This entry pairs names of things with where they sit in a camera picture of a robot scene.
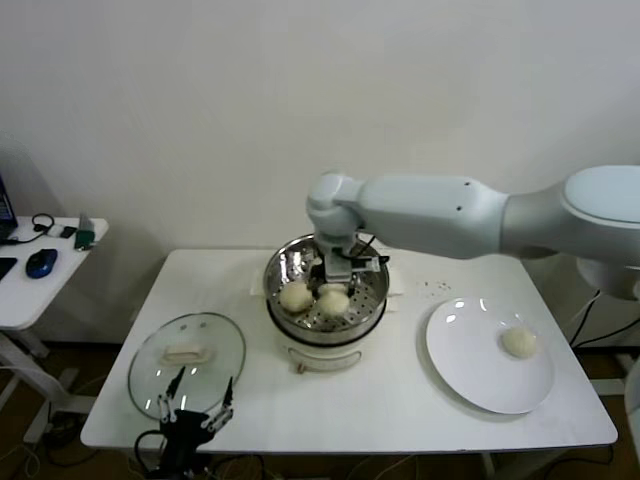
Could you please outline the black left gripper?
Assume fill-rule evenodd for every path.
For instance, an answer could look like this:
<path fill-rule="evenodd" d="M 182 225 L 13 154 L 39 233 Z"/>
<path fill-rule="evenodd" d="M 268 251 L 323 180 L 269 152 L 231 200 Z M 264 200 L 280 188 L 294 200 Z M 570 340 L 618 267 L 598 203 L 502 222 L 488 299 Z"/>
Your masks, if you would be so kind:
<path fill-rule="evenodd" d="M 234 378 L 227 383 L 221 406 L 212 416 L 189 410 L 175 410 L 173 401 L 185 373 L 182 366 L 166 390 L 157 397 L 160 432 L 166 439 L 159 462 L 160 474 L 200 474 L 211 456 L 197 449 L 211 441 L 234 415 L 232 408 Z"/>

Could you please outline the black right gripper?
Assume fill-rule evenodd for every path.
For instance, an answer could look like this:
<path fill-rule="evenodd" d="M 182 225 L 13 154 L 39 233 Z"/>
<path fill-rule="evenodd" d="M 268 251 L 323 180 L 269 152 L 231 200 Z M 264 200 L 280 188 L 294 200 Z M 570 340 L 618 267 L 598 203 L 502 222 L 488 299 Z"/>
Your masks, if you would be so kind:
<path fill-rule="evenodd" d="M 325 264 L 322 260 L 315 260 L 310 268 L 310 291 L 314 299 L 322 295 L 322 287 L 326 282 Z M 350 300 L 356 295 L 357 278 L 352 277 L 348 284 L 347 296 Z"/>

